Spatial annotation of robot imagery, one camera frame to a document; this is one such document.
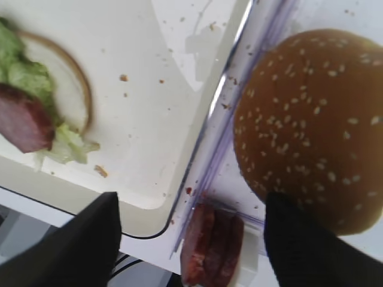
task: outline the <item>plastic container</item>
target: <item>plastic container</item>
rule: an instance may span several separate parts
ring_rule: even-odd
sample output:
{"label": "plastic container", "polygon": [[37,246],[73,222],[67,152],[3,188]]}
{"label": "plastic container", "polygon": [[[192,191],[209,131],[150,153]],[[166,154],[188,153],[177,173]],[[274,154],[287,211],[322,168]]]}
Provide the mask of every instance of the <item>plastic container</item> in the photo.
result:
{"label": "plastic container", "polygon": [[[197,201],[214,199],[226,208],[236,210],[247,224],[262,230],[265,206],[254,196],[240,175],[233,151],[233,112],[241,96],[243,83],[264,52],[286,37],[305,30],[342,29],[383,44],[381,11],[383,2],[379,0],[258,1],[226,72],[226,81],[208,123],[208,126],[217,126],[216,129],[222,130],[222,133],[216,135],[218,140],[210,165],[195,186],[197,193],[185,217],[185,225]],[[382,261],[382,237],[383,220],[380,220],[362,234],[341,238]],[[264,247],[259,246],[257,249],[259,254],[266,255]]]}

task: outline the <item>white plate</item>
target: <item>white plate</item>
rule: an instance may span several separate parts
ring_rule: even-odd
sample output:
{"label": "white plate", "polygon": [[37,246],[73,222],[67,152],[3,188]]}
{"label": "white plate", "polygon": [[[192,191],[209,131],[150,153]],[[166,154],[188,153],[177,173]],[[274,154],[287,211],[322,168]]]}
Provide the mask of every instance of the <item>white plate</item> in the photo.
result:
{"label": "white plate", "polygon": [[125,233],[160,233],[248,4],[2,0],[1,16],[58,43],[82,67],[93,91],[86,138],[101,150],[87,165],[46,160],[35,173],[33,156],[1,138],[0,185],[71,213],[117,191]]}

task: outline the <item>lettuce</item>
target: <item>lettuce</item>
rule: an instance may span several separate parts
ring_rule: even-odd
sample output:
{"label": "lettuce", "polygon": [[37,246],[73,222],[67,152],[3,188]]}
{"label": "lettuce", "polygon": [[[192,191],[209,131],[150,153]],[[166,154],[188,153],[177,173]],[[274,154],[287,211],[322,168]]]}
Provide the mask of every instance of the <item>lettuce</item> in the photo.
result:
{"label": "lettuce", "polygon": [[37,157],[44,159],[48,157],[58,163],[66,164],[70,161],[87,163],[87,153],[98,151],[100,145],[94,142],[85,141],[81,135],[73,132],[65,123],[56,129],[56,137],[50,151],[47,149],[37,152]]}

